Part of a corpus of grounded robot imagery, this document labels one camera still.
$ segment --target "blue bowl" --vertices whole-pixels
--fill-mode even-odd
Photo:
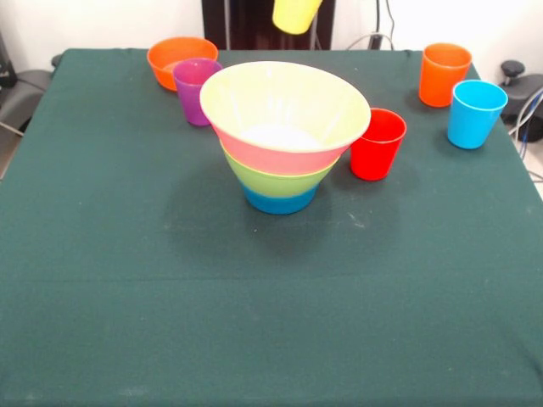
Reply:
[[[316,189],[319,187],[317,184],[312,189],[293,197],[271,198],[251,191],[244,184],[241,186],[244,189],[245,197],[251,205],[271,215],[288,215],[302,210],[309,205],[315,196]]]

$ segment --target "red cup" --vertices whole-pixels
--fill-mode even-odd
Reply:
[[[392,168],[406,131],[407,124],[399,114],[372,109],[367,131],[350,147],[350,169],[362,180],[382,180]]]

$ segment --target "plastic cup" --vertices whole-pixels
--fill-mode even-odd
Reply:
[[[471,53],[455,44],[438,43],[426,47],[418,96],[433,108],[449,106],[452,88],[466,77],[471,62]]]
[[[462,81],[453,89],[449,141],[459,148],[481,147],[507,104],[507,94],[485,81]]]
[[[311,26],[322,0],[275,0],[273,24],[288,34],[303,34]]]
[[[221,69],[221,64],[207,58],[187,59],[174,68],[173,79],[176,83],[177,96],[189,123],[193,125],[210,123],[200,106],[200,90],[205,81]]]
[[[387,109],[372,109],[366,133],[350,148],[350,169],[366,181],[387,176],[406,134],[407,124],[399,114]]]

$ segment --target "orange bowl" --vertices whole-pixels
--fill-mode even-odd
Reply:
[[[177,36],[154,44],[147,52],[147,60],[160,85],[171,91],[176,90],[173,80],[174,67],[190,58],[217,60],[219,50],[211,41],[191,36]]]

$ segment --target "yellow bowl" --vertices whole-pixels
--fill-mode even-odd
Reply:
[[[369,125],[349,82],[289,62],[230,66],[202,86],[202,110],[224,148],[249,168],[299,175],[328,167]]]

